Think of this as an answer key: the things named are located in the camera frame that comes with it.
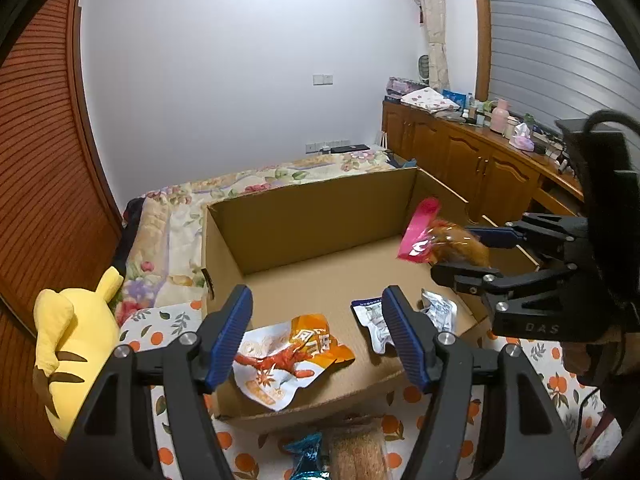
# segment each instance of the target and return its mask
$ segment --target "brown slatted closet door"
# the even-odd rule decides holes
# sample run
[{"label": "brown slatted closet door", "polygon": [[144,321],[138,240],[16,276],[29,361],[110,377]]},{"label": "brown slatted closet door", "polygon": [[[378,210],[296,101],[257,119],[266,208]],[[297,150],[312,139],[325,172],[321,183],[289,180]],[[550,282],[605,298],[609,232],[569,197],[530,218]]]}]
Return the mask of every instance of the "brown slatted closet door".
[{"label": "brown slatted closet door", "polygon": [[43,288],[95,288],[120,238],[82,127],[78,13],[49,0],[0,67],[0,436],[45,478],[62,442],[31,386],[33,303]]}]

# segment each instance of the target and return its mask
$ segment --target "pink thermos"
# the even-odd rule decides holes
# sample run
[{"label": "pink thermos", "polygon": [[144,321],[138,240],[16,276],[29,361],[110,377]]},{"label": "pink thermos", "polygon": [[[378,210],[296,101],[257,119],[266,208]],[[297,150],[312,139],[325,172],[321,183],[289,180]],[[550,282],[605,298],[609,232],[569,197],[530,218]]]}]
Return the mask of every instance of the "pink thermos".
[{"label": "pink thermos", "polygon": [[489,126],[494,132],[501,135],[507,129],[507,119],[509,119],[509,103],[504,99],[498,99],[498,105],[491,113],[491,125]]}]

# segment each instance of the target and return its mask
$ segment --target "window blind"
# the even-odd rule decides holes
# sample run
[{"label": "window blind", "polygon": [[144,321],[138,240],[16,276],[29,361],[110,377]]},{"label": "window blind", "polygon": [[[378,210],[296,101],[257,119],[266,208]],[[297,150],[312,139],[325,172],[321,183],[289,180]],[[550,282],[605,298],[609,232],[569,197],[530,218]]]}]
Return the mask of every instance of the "window blind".
[{"label": "window blind", "polygon": [[[602,108],[640,120],[640,70],[591,0],[490,0],[490,99],[531,113],[556,130],[556,119]],[[640,166],[640,137],[627,136]]]}]

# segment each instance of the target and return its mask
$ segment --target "curtain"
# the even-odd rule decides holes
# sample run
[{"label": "curtain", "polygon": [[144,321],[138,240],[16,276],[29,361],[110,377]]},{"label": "curtain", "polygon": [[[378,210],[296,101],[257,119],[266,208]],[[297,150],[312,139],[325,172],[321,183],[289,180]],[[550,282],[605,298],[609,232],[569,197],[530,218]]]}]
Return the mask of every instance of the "curtain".
[{"label": "curtain", "polygon": [[445,38],[445,1],[420,0],[424,28],[429,43],[429,86],[438,91],[449,89],[449,69]]}]

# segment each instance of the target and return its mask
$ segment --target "pikachu plush toy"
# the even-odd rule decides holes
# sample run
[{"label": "pikachu plush toy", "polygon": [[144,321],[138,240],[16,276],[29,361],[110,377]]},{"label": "pikachu plush toy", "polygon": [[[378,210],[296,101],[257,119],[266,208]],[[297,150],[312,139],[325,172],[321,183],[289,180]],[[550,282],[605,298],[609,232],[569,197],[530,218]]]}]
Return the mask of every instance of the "pikachu plush toy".
[{"label": "pikachu plush toy", "polygon": [[118,344],[118,325],[107,302],[122,277],[110,267],[95,292],[43,290],[33,309],[38,339],[33,386],[44,400],[57,436],[66,440],[84,398]]}]

